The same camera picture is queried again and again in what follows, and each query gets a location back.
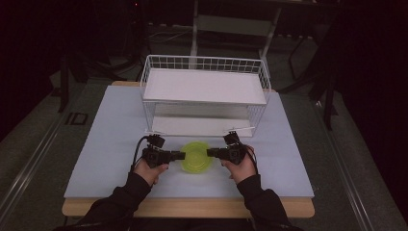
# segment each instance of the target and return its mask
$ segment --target metal wire rack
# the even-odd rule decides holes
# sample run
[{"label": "metal wire rack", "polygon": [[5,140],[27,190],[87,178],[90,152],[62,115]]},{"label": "metal wire rack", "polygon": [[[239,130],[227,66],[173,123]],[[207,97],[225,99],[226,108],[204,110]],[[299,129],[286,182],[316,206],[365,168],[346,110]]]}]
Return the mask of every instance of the metal wire rack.
[{"label": "metal wire rack", "polygon": [[[191,116],[194,118],[219,118],[219,119],[234,119],[235,116],[245,116],[248,124],[242,127],[242,124],[227,125],[229,128],[223,127],[222,130],[211,132],[208,136],[223,136],[230,130],[248,130],[246,135],[251,137],[254,135],[256,127],[262,117],[265,105],[237,105],[237,104],[219,104],[217,102],[191,102],[191,101],[157,101],[148,100],[145,96],[146,86],[149,82],[151,71],[154,69],[160,70],[194,70],[209,72],[214,74],[220,72],[229,73],[245,73],[255,74],[259,78],[259,83],[265,98],[268,103],[268,95],[271,92],[271,85],[265,64],[261,60],[235,59],[235,58],[220,58],[220,57],[193,57],[193,56],[159,56],[150,55],[146,58],[143,74],[140,80],[140,93],[143,100],[148,131],[154,133],[164,133],[169,135],[187,135],[194,134],[171,134],[171,132],[160,131],[155,129],[155,116],[174,116],[171,111],[177,111],[177,115],[181,117]],[[230,112],[243,112],[245,115],[232,115]]]}]

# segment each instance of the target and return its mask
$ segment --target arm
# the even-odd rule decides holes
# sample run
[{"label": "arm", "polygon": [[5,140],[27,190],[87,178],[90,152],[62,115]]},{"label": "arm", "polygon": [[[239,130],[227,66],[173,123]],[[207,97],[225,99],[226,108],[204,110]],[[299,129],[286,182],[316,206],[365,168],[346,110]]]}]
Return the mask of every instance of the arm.
[{"label": "arm", "polygon": [[112,195],[95,201],[87,214],[75,225],[56,230],[75,230],[80,227],[104,228],[103,230],[127,230],[133,213],[150,193],[151,187],[158,183],[159,175],[168,165],[150,168],[144,159],[129,172],[126,184],[116,187]]},{"label": "arm", "polygon": [[231,171],[237,188],[243,196],[245,207],[251,212],[258,231],[301,230],[291,226],[279,196],[273,190],[263,190],[261,175],[256,173],[251,157],[245,155],[242,162],[236,166],[222,160],[222,164]]}]

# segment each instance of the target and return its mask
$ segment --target black cable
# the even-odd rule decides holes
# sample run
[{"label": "black cable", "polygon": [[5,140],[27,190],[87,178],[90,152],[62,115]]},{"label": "black cable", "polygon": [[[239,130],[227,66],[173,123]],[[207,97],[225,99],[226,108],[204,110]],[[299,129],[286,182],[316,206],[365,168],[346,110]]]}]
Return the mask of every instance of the black cable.
[{"label": "black cable", "polygon": [[133,169],[135,168],[136,163],[139,161],[139,159],[136,160],[136,158],[137,158],[137,156],[138,156],[140,144],[141,144],[141,142],[142,142],[143,140],[147,140],[147,138],[148,138],[147,136],[144,136],[144,137],[140,138],[140,140],[139,140],[139,142],[138,142],[138,145],[136,145],[135,155],[133,156],[133,162],[132,162],[132,165],[131,165],[131,167],[130,167],[130,171],[131,171],[131,172],[132,172]]},{"label": "black cable", "polygon": [[138,75],[136,76],[136,82],[140,82],[141,81],[141,74],[144,71],[144,62],[140,59],[140,70],[138,72]]},{"label": "black cable", "polygon": [[239,144],[241,147],[244,147],[243,149],[245,149],[245,154],[248,154],[249,157],[251,158],[252,164],[253,164],[253,166],[255,167],[255,172],[256,172],[256,174],[258,175],[259,172],[258,172],[258,166],[257,166],[257,161],[256,161],[255,152],[253,152],[252,149],[251,149],[251,152],[252,152],[252,153],[249,153],[249,152],[248,152],[248,148],[250,148],[251,146],[246,145],[246,144],[243,144],[240,140],[238,140],[238,139],[236,139],[236,138],[234,138],[234,137],[231,137],[231,139],[233,139],[234,141],[236,141],[237,144]]},{"label": "black cable", "polygon": [[65,216],[65,218],[64,218],[64,225],[63,225],[63,226],[66,226],[67,224],[68,224],[68,217]]},{"label": "black cable", "polygon": [[128,59],[128,61],[126,61],[125,63],[117,64],[117,65],[108,65],[108,66],[103,65],[103,66],[110,71],[119,71],[119,70],[132,66],[137,61],[137,59],[138,58],[135,57],[135,55],[132,55],[132,57]]},{"label": "black cable", "polygon": [[75,54],[78,56],[78,58],[81,59],[81,61],[87,63],[90,68],[98,71],[99,73],[102,73],[106,77],[110,78],[111,80],[114,81],[126,81],[127,79],[119,77],[115,74],[113,74],[110,70],[105,68],[103,65],[99,64],[98,62],[94,61],[93,59],[89,58],[86,54],[76,51]]}]

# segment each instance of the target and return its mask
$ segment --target white shelf surface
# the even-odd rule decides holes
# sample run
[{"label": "white shelf surface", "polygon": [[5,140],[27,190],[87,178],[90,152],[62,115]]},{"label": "white shelf surface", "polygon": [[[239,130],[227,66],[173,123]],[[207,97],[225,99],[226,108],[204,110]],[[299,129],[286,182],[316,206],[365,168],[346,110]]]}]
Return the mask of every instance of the white shelf surface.
[{"label": "white shelf surface", "polygon": [[258,74],[151,68],[143,100],[266,105]]},{"label": "white shelf surface", "polygon": [[234,129],[240,137],[252,137],[245,106],[158,104],[152,125],[155,132],[184,137],[221,137]]}]

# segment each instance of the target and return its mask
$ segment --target dark background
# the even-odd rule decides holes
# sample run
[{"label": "dark background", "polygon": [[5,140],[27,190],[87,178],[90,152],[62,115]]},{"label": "dark background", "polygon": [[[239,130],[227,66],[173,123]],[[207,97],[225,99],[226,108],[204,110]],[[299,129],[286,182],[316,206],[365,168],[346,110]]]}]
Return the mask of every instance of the dark background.
[{"label": "dark background", "polygon": [[[0,2],[0,140],[51,92],[49,76],[60,68],[65,41],[75,41],[80,49],[100,60],[106,58],[108,50],[115,50],[116,43],[123,42],[100,39],[106,32],[102,26],[109,22],[102,25],[97,18],[95,2],[99,11],[109,14],[114,9],[104,9],[103,3],[108,0]],[[402,0],[386,2],[353,2],[355,9],[340,13],[333,22],[315,62],[330,60],[336,64],[336,90],[343,95],[395,202],[408,220],[408,4]],[[189,0],[152,0],[147,15],[155,24],[191,25],[191,9]],[[302,34],[298,25],[304,21],[294,19],[302,18],[301,14],[296,9],[284,9],[276,34]]]}]

